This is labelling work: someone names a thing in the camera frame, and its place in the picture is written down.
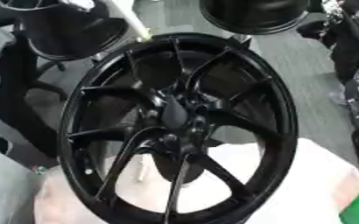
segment machine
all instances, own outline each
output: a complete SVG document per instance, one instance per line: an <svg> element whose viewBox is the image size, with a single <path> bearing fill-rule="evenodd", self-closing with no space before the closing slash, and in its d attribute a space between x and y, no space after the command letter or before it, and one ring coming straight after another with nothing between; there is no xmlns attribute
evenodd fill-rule
<svg viewBox="0 0 359 224"><path fill-rule="evenodd" d="M322 1L327 19L301 26L305 37L319 40L331 49L336 74L344 85L344 100L355 126L353 143L359 157L359 1Z"/></svg>

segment black stool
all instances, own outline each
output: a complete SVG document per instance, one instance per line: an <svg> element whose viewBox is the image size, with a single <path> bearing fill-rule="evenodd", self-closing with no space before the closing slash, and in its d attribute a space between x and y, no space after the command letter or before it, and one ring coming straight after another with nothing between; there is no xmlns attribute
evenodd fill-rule
<svg viewBox="0 0 359 224"><path fill-rule="evenodd" d="M34 52L48 60L79 60L112 47L128 30L122 18L109 17L103 2L92 11L55 0L6 1L0 5L20 17Z"/></svg>
<svg viewBox="0 0 359 224"><path fill-rule="evenodd" d="M0 7L0 27L7 25L14 25L15 31L19 31L21 28L20 20L18 19L17 13L15 13L12 10L8 10ZM63 64L61 64L57 60L53 60L45 63L43 66L37 67L37 72L34 76L36 77L36 79L38 79L42 74L44 74L47 70L49 70L52 67L57 67L60 71L66 70ZM35 80L31 82L31 88L40 88L49 92L54 92L55 94L58 94L60 96L61 101L65 101L67 99L67 94L65 93L64 90L39 80Z"/></svg>

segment matte black finish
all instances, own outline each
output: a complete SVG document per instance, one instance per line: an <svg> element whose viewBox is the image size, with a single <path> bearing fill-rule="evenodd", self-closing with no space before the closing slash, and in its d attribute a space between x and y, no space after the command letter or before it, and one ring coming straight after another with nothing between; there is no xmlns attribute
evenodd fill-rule
<svg viewBox="0 0 359 224"><path fill-rule="evenodd" d="M238 224L262 206L290 168L298 122L283 81L244 48L203 34L162 35L126 45L93 68L72 93L60 125L61 164L81 201L108 223L118 224ZM173 113L176 122L164 115L173 104L182 110ZM95 119L103 105L109 111L98 114L107 118ZM137 111L135 121L122 122L131 111ZM207 154L211 143L219 144L212 134L224 125L252 132L265 145L248 183ZM94 161L102 148L88 149L101 141L123 142L107 175ZM154 156L161 174L172 182L163 213L131 205L113 187L131 158L144 153ZM181 186L204 170L221 179L231 197L201 211L178 213Z"/></svg>
<svg viewBox="0 0 359 224"><path fill-rule="evenodd" d="M297 25L308 5L309 0L201 0L201 12L230 32L269 34Z"/></svg>
<svg viewBox="0 0 359 224"><path fill-rule="evenodd" d="M32 49L50 60L77 60L109 48L128 29L121 18L109 18L107 6L96 2L91 12L76 10L57 1L13 0L0 5L15 11L22 21Z"/></svg>

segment stool leg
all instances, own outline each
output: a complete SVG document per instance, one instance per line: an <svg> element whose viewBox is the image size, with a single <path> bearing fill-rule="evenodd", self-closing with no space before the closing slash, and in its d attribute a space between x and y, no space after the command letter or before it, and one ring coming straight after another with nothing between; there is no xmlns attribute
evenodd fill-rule
<svg viewBox="0 0 359 224"><path fill-rule="evenodd" d="M40 80L36 80L32 84L32 88L39 88L45 91L53 92L60 96L60 101L64 102L67 100L67 93L60 87L55 87L54 85L50 85Z"/></svg>

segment wheel spoke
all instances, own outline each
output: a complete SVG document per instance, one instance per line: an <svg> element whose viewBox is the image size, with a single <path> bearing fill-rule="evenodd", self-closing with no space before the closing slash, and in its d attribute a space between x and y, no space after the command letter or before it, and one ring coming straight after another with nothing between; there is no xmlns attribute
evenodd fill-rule
<svg viewBox="0 0 359 224"><path fill-rule="evenodd" d="M130 162L130 160L143 150L148 139L163 136L166 129L160 127L151 127L143 129L126 141L119 151L113 165L110 167L108 175L103 181L101 188L95 196L96 200L108 200L110 204L116 199L116 181L119 175Z"/></svg>
<svg viewBox="0 0 359 224"><path fill-rule="evenodd" d="M164 224L169 224L170 219L173 215L178 212L178 198L180 196L180 190L182 185L184 184L185 177L187 176L187 172L189 171L189 163L187 162L188 156L184 156L180 162L178 167L178 172L174 177L172 182L172 187L170 189L169 199L167 201L167 206L164 214Z"/></svg>
<svg viewBox="0 0 359 224"><path fill-rule="evenodd" d="M162 100L159 96L153 93L144 94L132 87L85 87L82 90L86 96L99 97L99 96L113 96L124 100L139 102L147 109L154 109L162 105Z"/></svg>
<svg viewBox="0 0 359 224"><path fill-rule="evenodd" d="M268 77L259 81L256 81L255 83L251 84L248 88L243 90L242 92L232 96L229 99L229 104L231 107L235 107L238 103L243 102L243 100L248 97L249 95L258 92L260 90L263 90L267 85L269 85L272 81L272 77Z"/></svg>
<svg viewBox="0 0 359 224"><path fill-rule="evenodd" d="M277 131L266 128L260 123L253 122L249 118L237 114L235 111L226 111L222 109L214 109L209 111L209 118L212 123L233 126L253 132L263 140L281 140L282 135Z"/></svg>
<svg viewBox="0 0 359 224"><path fill-rule="evenodd" d="M208 155L202 155L196 160L196 164L212 172L217 178L221 179L231 190L233 197L241 200L248 200L252 193L246 186L223 166L217 163Z"/></svg>
<svg viewBox="0 0 359 224"><path fill-rule="evenodd" d="M68 138L75 144L89 144L96 141L121 141L131 133L131 126L113 127L107 129L86 130L69 134Z"/></svg>
<svg viewBox="0 0 359 224"><path fill-rule="evenodd" d="M226 49L225 51L219 53L214 56L209 61L205 62L203 65L199 66L196 70L194 70L187 81L187 89L186 96L187 99L193 99L194 95L200 90L200 82L204 75L208 74L208 72L214 68L217 64L222 62L222 59L231 52L231 49Z"/></svg>
<svg viewBox="0 0 359 224"><path fill-rule="evenodd" d="M133 78L136 81L140 81L140 79L138 77L138 67L137 67L136 61L132 57L132 53L130 51L126 52L125 57L126 57L126 59L128 60L128 62L130 64L130 69L132 71Z"/></svg>
<svg viewBox="0 0 359 224"><path fill-rule="evenodd" d="M174 50L174 57L175 59L178 61L178 65L179 65L179 69L181 71L181 75L184 75L185 71L185 66L184 66L184 60L181 57L180 54L180 42L175 38L175 39L171 39L172 42L172 48Z"/></svg>

